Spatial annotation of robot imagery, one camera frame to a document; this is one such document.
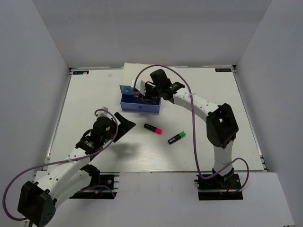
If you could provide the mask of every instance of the white table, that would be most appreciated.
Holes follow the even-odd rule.
[[[243,182],[246,173],[239,174]],[[121,173],[114,200],[69,199],[47,227],[293,225],[275,173],[251,173],[243,200],[199,201],[195,173]]]
[[[172,82],[181,82],[172,72],[165,71]],[[215,72],[211,68],[176,68],[176,71],[188,81],[197,95],[217,104],[231,105],[239,126],[232,157],[246,159],[251,170],[263,170],[233,74]],[[64,159],[83,133],[92,128],[96,120],[94,111],[106,106],[111,113],[119,112],[137,125],[92,161],[101,172],[196,171],[191,113],[164,100],[160,114],[123,112],[119,88],[122,72],[122,69],[106,69],[90,70],[88,75],[72,75],[50,161]],[[145,123],[163,129],[163,134],[157,135],[145,129]],[[186,137],[169,145],[167,140],[181,131],[186,132]],[[206,124],[198,117],[196,134],[200,168],[211,171],[213,146],[206,137]],[[246,170],[240,161],[234,163],[234,167],[235,170]]]

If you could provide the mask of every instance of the wire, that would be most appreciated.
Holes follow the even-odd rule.
[[[151,67],[163,67],[163,68],[166,68],[172,72],[174,72],[177,76],[179,76],[181,78],[181,80],[183,80],[183,82],[186,84],[187,88],[188,88],[188,91],[190,94],[192,94],[192,91],[190,89],[190,86],[189,84],[186,82],[186,80],[178,73],[176,72],[175,70],[173,70],[172,68],[168,67],[168,66],[165,66],[165,65],[158,65],[158,64],[155,64],[155,65],[149,65],[147,67],[145,67],[144,69],[142,69],[135,81],[134,81],[134,87],[136,87],[136,83],[137,83],[137,80],[139,78],[139,76],[147,69],[151,68]],[[190,95],[190,102],[191,102],[191,113],[192,113],[192,124],[193,124],[193,144],[194,144],[194,155],[195,155],[195,162],[196,162],[196,167],[197,167],[197,171],[199,173],[199,176],[203,179],[203,180],[208,180],[208,179],[211,179],[213,178],[214,176],[218,175],[220,172],[222,172],[224,169],[226,169],[228,166],[230,166],[232,163],[234,163],[236,160],[242,160],[245,165],[246,165],[246,168],[247,168],[247,176],[246,176],[246,180],[244,182],[244,184],[236,191],[232,192],[232,193],[236,193],[236,192],[239,192],[240,190],[242,190],[242,188],[244,188],[244,186],[246,185],[247,181],[248,181],[248,177],[249,177],[249,174],[250,174],[250,169],[249,169],[249,166],[247,164],[247,162],[241,158],[241,157],[237,157],[235,158],[231,163],[228,163],[227,165],[225,165],[224,167],[222,167],[221,169],[219,169],[218,171],[216,171],[216,173],[210,175],[210,176],[203,176],[201,171],[200,171],[200,167],[199,167],[199,162],[198,162],[198,155],[197,155],[197,147],[196,147],[196,124],[195,124],[195,107],[194,107],[194,99],[193,99],[193,96]]]
[[[82,159],[85,159],[85,158],[88,158],[88,157],[94,157],[96,155],[98,155],[100,152],[104,151],[106,148],[109,147],[109,145],[111,145],[111,143],[115,140],[117,134],[118,134],[118,121],[117,119],[115,118],[115,116],[113,114],[111,114],[108,110],[105,110],[105,109],[97,109],[95,111],[98,112],[98,111],[104,111],[106,113],[108,113],[115,121],[116,123],[116,132],[115,132],[115,135],[114,137],[112,138],[112,140],[106,145],[104,146],[102,149],[98,150],[97,152],[93,153],[93,154],[90,154],[90,155],[86,155],[86,156],[83,156],[83,157],[78,157],[78,158],[71,158],[71,161],[78,161],[78,160],[82,160]],[[12,216],[9,211],[8,211],[8,208],[6,206],[6,196],[7,196],[7,193],[9,191],[9,188],[11,187],[11,185],[14,183],[15,180],[17,180],[21,175],[27,173],[28,171],[31,171],[33,169],[37,169],[37,168],[41,168],[41,167],[44,167],[44,166],[52,166],[52,165],[57,165],[57,164],[64,164],[64,163],[68,163],[70,162],[70,160],[62,160],[62,161],[57,161],[57,162],[51,162],[51,163],[47,163],[47,164],[43,164],[43,165],[38,165],[38,166],[34,166],[34,167],[30,167],[26,170],[23,170],[21,173],[19,173],[18,175],[16,175],[8,184],[8,186],[6,187],[5,191],[4,191],[4,194],[3,194],[3,197],[2,197],[2,206],[3,206],[3,209],[4,209],[4,212],[5,214],[12,220],[15,220],[15,221],[24,221],[24,220],[27,220],[27,218],[17,218],[17,217],[14,217]]]
[[[104,187],[99,188],[99,189],[96,191],[96,193],[102,192],[103,189],[104,189]]]
[[[98,187],[106,188],[107,190],[109,190],[109,192],[113,195],[114,198],[116,197],[115,194],[113,193],[113,191],[105,185],[96,185],[96,186],[92,186],[92,187],[88,187],[88,188],[83,188],[79,192],[84,192],[84,191],[91,190],[91,189],[98,188]]]
[[[227,192],[229,192],[229,190],[232,188],[232,184],[231,183],[229,183],[229,187],[228,187],[228,189],[227,189],[227,191],[225,191],[225,192],[221,192],[220,194],[221,195],[226,195],[227,194]]]

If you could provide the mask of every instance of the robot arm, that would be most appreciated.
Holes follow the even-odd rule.
[[[138,79],[132,82],[135,97],[148,102],[155,102],[162,97],[173,104],[182,106],[192,111],[191,99],[193,97],[195,114],[206,123],[207,138],[214,146],[213,173],[220,170],[232,161],[232,145],[239,128],[232,108],[228,104],[217,105],[195,94],[190,94],[188,89],[179,82],[171,83],[163,70],[151,73],[152,83]],[[233,175],[232,165],[220,172],[216,178],[224,183]]]
[[[96,112],[95,115],[97,120],[93,128],[84,133],[66,158],[69,162],[57,165],[54,170],[38,181],[34,183],[28,181],[22,186],[18,212],[36,226],[45,226],[55,215],[56,209],[79,190],[87,186],[100,185],[100,171],[89,164],[94,158],[93,154],[102,149],[110,140],[118,141],[135,126],[135,123],[115,113],[120,124],[114,138],[117,130],[114,120],[103,111]]]

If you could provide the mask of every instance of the white wall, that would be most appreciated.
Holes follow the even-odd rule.
[[[69,67],[236,64],[271,0],[33,0]]]
[[[69,70],[31,0],[0,3],[0,194],[19,172],[42,164],[67,88]],[[21,185],[8,205],[18,215]],[[19,226],[0,209],[1,226]]]
[[[303,1],[273,0],[237,67],[261,151],[303,227]]]

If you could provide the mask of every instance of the purple cable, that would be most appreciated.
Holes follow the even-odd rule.
[[[92,187],[88,187],[88,188],[83,188],[80,190],[80,192],[84,192],[84,191],[91,190],[91,189],[98,188],[98,187],[106,188],[107,190],[109,190],[110,193],[112,193],[114,198],[116,197],[115,194],[113,193],[113,191],[105,185],[96,185],[96,186],[92,186]]]
[[[102,149],[98,150],[96,153],[94,154],[90,154],[90,155],[86,155],[86,156],[83,156],[83,157],[78,157],[78,158],[72,158],[71,161],[78,161],[78,160],[82,160],[82,159],[85,159],[85,158],[88,158],[88,157],[93,157],[93,156],[96,156],[98,155],[100,152],[102,152],[103,150],[105,150],[106,148],[108,148],[109,145],[111,145],[111,143],[115,140],[117,134],[118,134],[118,121],[117,119],[115,118],[115,116],[113,114],[111,114],[108,110],[105,110],[105,109],[97,109],[95,111],[98,112],[98,111],[104,111],[106,113],[108,113],[115,121],[116,123],[116,132],[115,132],[115,135],[114,137],[112,138],[112,140],[105,146],[103,147]],[[5,191],[4,191],[4,194],[3,194],[3,197],[2,197],[2,206],[3,206],[3,209],[4,209],[4,212],[5,214],[12,220],[15,220],[15,221],[24,221],[24,220],[27,220],[27,218],[16,218],[14,216],[12,216],[9,211],[8,211],[8,208],[6,206],[6,196],[7,196],[7,193],[9,191],[9,188],[11,187],[11,185],[14,183],[15,180],[17,180],[21,175],[27,173],[28,171],[31,171],[33,169],[37,169],[37,168],[41,168],[41,167],[44,167],[44,166],[52,166],[52,165],[57,165],[57,164],[64,164],[64,163],[68,163],[69,160],[62,160],[62,161],[57,161],[57,162],[51,162],[51,163],[47,163],[47,164],[43,164],[43,165],[38,165],[38,166],[34,166],[34,167],[31,167],[31,168],[28,168],[26,170],[23,170],[21,173],[19,173],[18,175],[16,175],[11,181],[10,183],[8,184],[8,186],[6,187]]]
[[[190,94],[192,94],[192,91],[189,87],[189,84],[186,82],[186,80],[178,73],[176,72],[175,70],[173,70],[172,68],[168,67],[168,66],[165,66],[165,65],[149,65],[147,67],[145,67],[143,70],[141,70],[135,81],[134,81],[134,87],[136,87],[136,83],[137,83],[137,80],[139,78],[139,76],[147,69],[151,68],[151,67],[155,67],[155,66],[158,66],[158,67],[163,67],[163,68],[166,68],[172,72],[174,72],[177,76],[179,76],[181,78],[181,80],[183,80],[183,82],[186,84],[187,88],[188,88],[188,91]],[[235,158],[232,163],[228,163],[227,165],[225,165],[224,167],[222,167],[221,169],[219,169],[216,173],[210,175],[210,176],[207,176],[207,177],[204,177],[200,171],[200,167],[199,167],[199,162],[198,162],[198,155],[197,155],[197,148],[196,148],[196,124],[195,124],[195,107],[194,107],[194,100],[193,100],[193,96],[190,96],[190,102],[191,102],[191,113],[192,113],[192,124],[193,124],[193,144],[194,144],[194,155],[195,155],[195,162],[196,162],[196,166],[197,166],[197,171],[199,173],[199,176],[204,179],[204,180],[208,180],[210,178],[213,178],[214,176],[218,175],[220,172],[222,172],[224,169],[226,169],[228,166],[230,166],[232,163],[234,163],[236,160],[242,160],[246,167],[247,167],[247,177],[246,177],[246,180],[244,182],[244,184],[236,191],[232,192],[232,193],[236,193],[240,190],[242,190],[242,188],[246,185],[247,181],[248,181],[248,177],[249,177],[249,166],[248,166],[248,163],[241,157],[238,157],[238,158]]]

